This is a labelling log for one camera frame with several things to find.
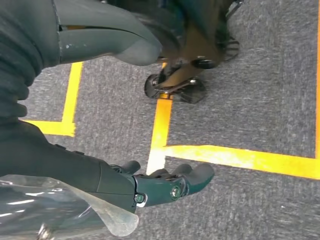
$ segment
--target gray fabric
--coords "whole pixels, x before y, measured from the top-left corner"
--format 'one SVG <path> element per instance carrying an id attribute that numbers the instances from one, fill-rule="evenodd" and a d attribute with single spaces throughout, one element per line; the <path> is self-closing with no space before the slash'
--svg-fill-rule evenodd
<path id="1" fill-rule="evenodd" d="M 241 42 L 238 58 L 203 74 L 208 89 L 203 102 L 175 102 L 168 143 L 314 157 L 318 7 L 314 0 L 247 0 L 230 20 L 232 34 Z M 61 69 L 66 67 L 45 71 L 35 82 L 26 101 L 29 116 L 60 118 L 60 112 L 51 113 L 63 107 L 66 84 Z M 48 138 L 112 164 L 140 161 L 145 172 L 156 102 L 144 96 L 143 84 L 159 68 L 134 67 L 109 57 L 86 62 L 75 137 Z M 45 81 L 48 78 L 54 81 Z M 166 168 L 181 163 L 197 164 L 168 157 Z M 139 209 L 139 227 L 124 239 L 320 238 L 320 182 L 214 167 L 216 177 L 202 193 Z"/>

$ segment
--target prosthetic hand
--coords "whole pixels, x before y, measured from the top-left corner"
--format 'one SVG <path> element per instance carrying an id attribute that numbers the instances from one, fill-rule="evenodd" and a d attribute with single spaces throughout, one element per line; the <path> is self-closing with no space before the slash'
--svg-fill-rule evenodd
<path id="1" fill-rule="evenodd" d="M 130 212 L 176 201 L 202 190 L 214 176 L 208 164 L 181 165 L 169 174 L 134 175 L 137 162 L 109 165 L 52 145 L 20 121 L 33 80 L 44 68 L 110 55 L 144 66 L 162 45 L 131 13 L 98 0 L 2 0 L 0 8 L 0 177 L 50 177 Z"/>

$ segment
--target screw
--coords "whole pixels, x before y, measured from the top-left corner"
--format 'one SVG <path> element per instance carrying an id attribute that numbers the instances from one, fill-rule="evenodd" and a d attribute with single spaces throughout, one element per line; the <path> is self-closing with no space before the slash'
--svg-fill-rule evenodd
<path id="1" fill-rule="evenodd" d="M 181 194 L 181 190 L 178 186 L 174 186 L 172 190 L 171 191 L 171 197 L 173 200 L 177 200 L 178 198 L 180 197 L 180 194 Z"/>
<path id="2" fill-rule="evenodd" d="M 138 204 L 142 204 L 145 200 L 145 197 L 141 194 L 136 194 L 134 196 L 134 201 L 136 201 Z"/>

